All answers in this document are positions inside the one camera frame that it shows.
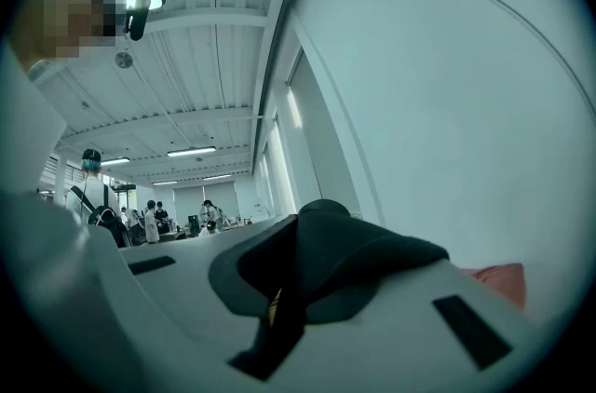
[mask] white pillar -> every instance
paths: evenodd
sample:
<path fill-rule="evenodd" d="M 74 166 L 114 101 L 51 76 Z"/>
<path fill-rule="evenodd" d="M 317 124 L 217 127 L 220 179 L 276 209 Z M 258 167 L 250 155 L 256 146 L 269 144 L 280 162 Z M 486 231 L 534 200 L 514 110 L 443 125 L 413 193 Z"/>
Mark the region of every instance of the white pillar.
<path fill-rule="evenodd" d="M 56 182 L 54 183 L 54 203 L 62 206 L 64 198 L 64 176 L 66 175 L 66 156 L 60 155 L 56 168 Z"/>

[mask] ceiling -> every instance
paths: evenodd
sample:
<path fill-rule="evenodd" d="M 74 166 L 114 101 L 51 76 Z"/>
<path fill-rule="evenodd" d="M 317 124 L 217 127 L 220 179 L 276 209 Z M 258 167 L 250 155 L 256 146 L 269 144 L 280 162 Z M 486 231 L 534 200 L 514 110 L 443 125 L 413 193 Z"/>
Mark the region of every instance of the ceiling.
<path fill-rule="evenodd" d="M 57 152 L 127 156 L 113 175 L 144 184 L 251 172 L 282 2 L 166 0 L 150 13 L 142 40 L 37 68 L 32 79 L 68 124 Z M 115 64 L 120 50 L 132 56 L 131 68 Z M 217 151 L 200 160 L 167 156 L 210 145 Z"/>

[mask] person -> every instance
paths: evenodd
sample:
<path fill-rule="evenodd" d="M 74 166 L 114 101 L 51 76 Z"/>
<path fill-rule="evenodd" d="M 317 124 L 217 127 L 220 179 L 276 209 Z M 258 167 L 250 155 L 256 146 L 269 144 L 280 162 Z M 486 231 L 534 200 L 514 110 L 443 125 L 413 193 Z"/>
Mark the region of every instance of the person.
<path fill-rule="evenodd" d="M 0 44 L 0 186 L 34 192 L 66 122 L 27 79 L 38 62 L 78 57 L 79 49 L 114 45 L 125 0 L 20 0 Z M 23 133 L 35 133 L 32 139 Z"/>
<path fill-rule="evenodd" d="M 127 237 L 129 239 L 129 245 L 134 246 L 134 243 L 132 242 L 132 231 L 130 230 L 130 226 L 129 226 L 129 217 L 127 216 L 127 209 L 126 208 L 122 208 L 121 213 L 120 213 L 120 219 L 122 220 L 122 224 L 124 226 L 126 226 L 127 228 Z"/>
<path fill-rule="evenodd" d="M 102 171 L 102 155 L 99 151 L 89 148 L 83 153 L 81 160 L 81 169 L 85 179 L 75 184 L 78 189 L 87 197 L 94 208 L 103 206 L 103 181 L 100 176 Z M 84 224 L 87 223 L 89 215 L 91 214 L 83 201 L 71 190 L 66 195 L 65 208 L 73 212 L 81 218 Z M 114 190 L 108 186 L 108 208 L 112 208 L 114 212 L 120 212 L 118 198 Z"/>
<path fill-rule="evenodd" d="M 157 201 L 155 217 L 157 220 L 157 231 L 159 231 L 159 234 L 167 234 L 169 232 L 168 212 L 163 209 L 163 204 L 161 201 Z"/>
<path fill-rule="evenodd" d="M 159 231 L 156 221 L 156 202 L 153 199 L 147 201 L 147 211 L 145 212 L 145 235 L 149 244 L 159 242 Z"/>
<path fill-rule="evenodd" d="M 216 227 L 215 221 L 207 221 L 207 225 L 201 229 L 199 237 L 205 237 L 210 234 L 219 234 L 220 230 Z"/>
<path fill-rule="evenodd" d="M 207 208 L 208 220 L 214 221 L 217 229 L 221 230 L 224 220 L 222 219 L 222 215 L 220 214 L 220 209 L 217 206 L 213 206 L 213 203 L 208 199 L 205 200 L 203 206 Z"/>
<path fill-rule="evenodd" d="M 132 245 L 140 246 L 142 244 L 141 216 L 137 210 L 128 209 L 127 219 L 127 228 L 130 229 L 130 233 L 132 234 Z"/>

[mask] white wall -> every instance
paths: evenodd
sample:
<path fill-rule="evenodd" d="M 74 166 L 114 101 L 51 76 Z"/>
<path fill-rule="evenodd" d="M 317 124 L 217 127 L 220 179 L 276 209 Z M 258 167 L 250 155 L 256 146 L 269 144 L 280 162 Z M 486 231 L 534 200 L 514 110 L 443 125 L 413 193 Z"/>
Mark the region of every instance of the white wall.
<path fill-rule="evenodd" d="M 234 182 L 206 184 L 205 199 L 221 209 L 230 220 L 236 219 L 240 214 Z"/>
<path fill-rule="evenodd" d="M 176 214 L 178 224 L 182 227 L 188 224 L 188 216 L 198 215 L 203 205 L 203 186 L 174 189 L 176 199 Z"/>
<path fill-rule="evenodd" d="M 505 1 L 596 100 L 582 1 Z M 571 304 L 591 274 L 596 129 L 533 34 L 489 0 L 297 0 L 287 31 L 313 67 L 365 220 L 441 244 L 460 266 L 522 262 L 537 322 Z"/>
<path fill-rule="evenodd" d="M 236 189 L 236 197 L 238 201 L 238 209 L 240 213 L 240 220 L 244 221 L 256 214 L 254 205 L 258 202 L 259 196 L 254 176 L 238 176 L 234 180 Z"/>
<path fill-rule="evenodd" d="M 170 187 L 163 186 L 163 187 L 154 187 L 154 201 L 161 201 L 163 204 L 163 209 L 168 212 L 168 216 L 174 220 L 174 222 L 178 222 L 178 217 L 176 215 L 176 204 L 174 203 L 174 190 Z"/>
<path fill-rule="evenodd" d="M 128 202 L 129 202 L 129 209 L 131 210 L 138 210 L 139 205 L 137 204 L 137 190 L 132 189 L 127 192 Z"/>
<path fill-rule="evenodd" d="M 258 151 L 258 169 L 255 170 L 260 199 L 271 215 L 295 214 L 299 207 L 295 201 L 295 186 L 291 182 L 287 151 L 281 142 L 278 124 L 272 119 L 265 120 L 263 130 L 261 140 L 264 146 Z"/>
<path fill-rule="evenodd" d="M 341 203 L 351 213 L 360 213 L 344 150 L 304 54 L 291 79 L 291 93 L 298 106 L 321 196 Z"/>
<path fill-rule="evenodd" d="M 317 176 L 313 169 L 313 162 L 308 150 L 308 144 L 296 107 L 295 100 L 292 98 L 291 90 L 286 86 L 286 80 L 289 79 L 292 67 L 299 55 L 300 43 L 292 30 L 286 30 L 281 34 L 278 53 L 274 59 L 271 82 L 268 87 L 267 100 L 265 103 L 264 119 L 257 145 L 257 163 L 254 169 L 255 187 L 260 202 L 267 206 L 271 213 L 274 213 L 268 192 L 268 180 L 263 172 L 264 156 L 263 150 L 266 143 L 269 143 L 269 149 L 277 147 L 277 156 L 280 149 L 283 150 L 288 184 L 291 190 L 291 199 L 294 210 L 281 212 L 281 214 L 290 214 L 300 210 L 305 204 L 320 199 Z M 273 119 L 278 115 L 277 123 Z M 277 190 L 283 189 L 280 181 Z"/>
<path fill-rule="evenodd" d="M 147 201 L 153 199 L 156 201 L 156 192 L 153 188 L 141 186 L 137 184 L 137 210 L 145 210 L 147 208 Z"/>

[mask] wire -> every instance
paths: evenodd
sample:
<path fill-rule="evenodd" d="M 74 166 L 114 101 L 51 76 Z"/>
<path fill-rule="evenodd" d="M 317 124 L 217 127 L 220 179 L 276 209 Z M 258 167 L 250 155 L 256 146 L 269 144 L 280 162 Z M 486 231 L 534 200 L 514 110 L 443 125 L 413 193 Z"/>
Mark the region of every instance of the wire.
<path fill-rule="evenodd" d="M 217 7 L 217 0 L 213 0 L 213 5 L 215 7 Z M 214 41 L 213 41 L 215 43 L 215 57 L 216 57 L 215 63 L 217 63 L 217 73 L 220 77 L 220 88 L 222 89 L 222 103 L 223 103 L 223 108 L 227 108 L 225 105 L 224 83 L 222 82 L 222 67 L 220 66 L 220 48 L 219 48 L 219 44 L 218 44 L 217 25 L 214 26 L 213 31 L 215 33 L 215 37 L 214 37 Z"/>
<path fill-rule="evenodd" d="M 496 3 L 499 7 L 505 9 L 506 12 L 508 12 L 510 15 L 512 15 L 514 18 L 516 18 L 519 22 L 521 22 L 521 24 L 526 29 L 528 29 L 529 32 L 531 32 L 541 43 L 546 45 L 547 49 L 554 56 L 554 58 L 557 60 L 557 62 L 560 64 L 560 66 L 563 68 L 563 70 L 567 73 L 567 75 L 569 76 L 571 81 L 576 86 L 576 89 L 579 92 L 579 95 L 580 95 L 582 101 L 585 103 L 586 108 L 588 109 L 591 121 L 594 124 L 594 126 L 596 127 L 596 109 L 594 108 L 594 104 L 592 103 L 592 100 L 590 99 L 588 92 L 586 91 L 586 88 L 584 87 L 584 84 L 579 79 L 579 77 L 577 76 L 576 72 L 571 67 L 571 65 L 569 64 L 567 59 L 561 54 L 561 52 L 554 46 L 554 44 L 552 44 L 552 42 L 550 42 L 550 40 L 536 26 L 533 25 L 518 10 L 516 10 L 515 8 L 513 8 L 512 6 L 510 6 L 508 3 L 506 3 L 503 0 L 490 0 L 490 1 L 493 3 Z"/>

